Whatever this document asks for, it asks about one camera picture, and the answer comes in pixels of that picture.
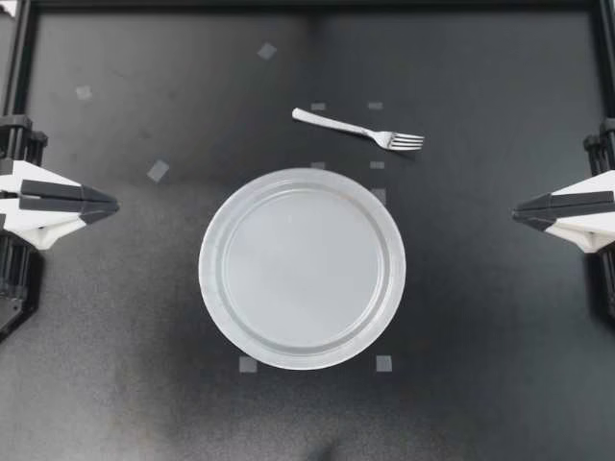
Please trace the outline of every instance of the black mat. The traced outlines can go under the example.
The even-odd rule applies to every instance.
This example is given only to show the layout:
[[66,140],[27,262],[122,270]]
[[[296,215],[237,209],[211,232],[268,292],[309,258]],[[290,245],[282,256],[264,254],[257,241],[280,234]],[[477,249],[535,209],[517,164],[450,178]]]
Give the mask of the black mat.
[[[584,12],[45,16],[44,165],[122,209],[47,253],[40,311],[0,346],[3,459],[612,459],[615,338],[580,251],[510,219],[589,176],[593,46]],[[312,102],[426,147],[293,123]],[[246,181],[314,161],[386,188],[403,302],[345,364],[241,375],[199,293],[203,233]]]

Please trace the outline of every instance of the metal fork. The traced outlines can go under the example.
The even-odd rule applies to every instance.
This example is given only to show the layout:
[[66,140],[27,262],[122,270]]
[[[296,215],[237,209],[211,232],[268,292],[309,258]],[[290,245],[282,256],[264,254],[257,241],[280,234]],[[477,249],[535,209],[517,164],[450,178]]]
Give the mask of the metal fork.
[[337,120],[332,120],[298,108],[292,111],[292,118],[311,123],[312,125],[318,125],[319,127],[332,128],[334,130],[340,130],[341,132],[371,137],[376,141],[376,144],[388,151],[418,151],[423,147],[423,136],[392,132],[373,132],[367,128],[338,122]]

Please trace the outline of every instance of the black metal frame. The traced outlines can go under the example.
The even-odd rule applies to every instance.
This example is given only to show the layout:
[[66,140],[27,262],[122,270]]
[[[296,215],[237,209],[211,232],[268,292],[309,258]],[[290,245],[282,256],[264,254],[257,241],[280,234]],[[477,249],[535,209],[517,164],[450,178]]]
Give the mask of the black metal frame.
[[[12,50],[9,59],[8,72],[2,92],[2,106],[0,116],[24,113],[26,110],[28,85],[30,81],[30,67],[32,54],[37,36],[37,20],[47,12],[58,11],[125,11],[125,10],[151,10],[164,9],[180,11],[187,9],[259,9],[276,8],[278,10],[290,9],[332,9],[332,8],[413,8],[429,9],[577,9],[590,13],[596,40],[597,57],[601,70],[604,112],[607,117],[615,117],[615,7],[613,0],[20,0],[15,17]],[[13,127],[8,137],[17,135]],[[25,143],[31,135],[26,134]],[[615,134],[603,133],[597,137],[603,147],[594,149],[590,153],[592,172],[597,174],[605,168],[615,167]],[[3,155],[19,158],[23,152],[12,150]],[[13,237],[0,236],[0,279],[3,277],[2,268],[7,265],[6,254],[2,253],[2,241],[7,240],[9,246],[23,245],[23,242],[12,240]],[[0,314],[2,306],[14,311],[9,324],[2,324],[0,315],[0,341],[13,331],[36,309],[36,292],[39,275],[37,261],[39,255],[33,249],[28,249],[25,267],[20,267],[21,279],[27,285],[19,295],[2,290],[0,280]],[[608,295],[608,310],[615,317],[615,250],[606,249],[600,256],[602,260],[602,283]]]

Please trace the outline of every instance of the plate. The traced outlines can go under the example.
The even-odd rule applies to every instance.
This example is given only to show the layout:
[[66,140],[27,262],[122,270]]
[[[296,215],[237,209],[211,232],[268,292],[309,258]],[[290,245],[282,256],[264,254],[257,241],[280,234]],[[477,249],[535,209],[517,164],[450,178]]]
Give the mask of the plate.
[[363,186],[325,170],[282,170],[237,190],[199,255],[209,315],[263,363],[313,370],[372,344],[406,282],[395,221]]

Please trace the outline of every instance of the tape piece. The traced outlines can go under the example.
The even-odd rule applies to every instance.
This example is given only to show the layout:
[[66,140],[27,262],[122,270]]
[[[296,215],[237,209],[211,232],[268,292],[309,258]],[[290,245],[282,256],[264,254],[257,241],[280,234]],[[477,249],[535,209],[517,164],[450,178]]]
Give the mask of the tape piece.
[[273,46],[271,43],[266,42],[260,47],[257,54],[264,60],[269,61],[277,52],[278,48]]
[[382,110],[384,109],[384,104],[380,101],[372,101],[367,103],[367,108],[369,110]]
[[315,112],[319,111],[319,110],[327,110],[327,104],[325,104],[325,103],[311,103],[311,106],[309,108],[312,109]]
[[390,355],[376,355],[376,373],[391,373],[393,358]]
[[15,17],[17,14],[17,0],[0,1],[0,12],[5,12],[10,17]]
[[258,362],[247,355],[239,357],[239,372],[240,373],[256,373],[258,371]]
[[77,86],[75,93],[77,93],[77,98],[80,101],[91,101],[93,97],[92,88],[89,85]]
[[386,206],[386,189],[372,189],[372,194]]
[[150,168],[150,171],[147,172],[147,176],[153,182],[160,182],[162,177],[166,175],[166,172],[169,171],[169,168],[170,166],[167,165],[164,161],[156,160],[154,166],[152,166],[152,168]]

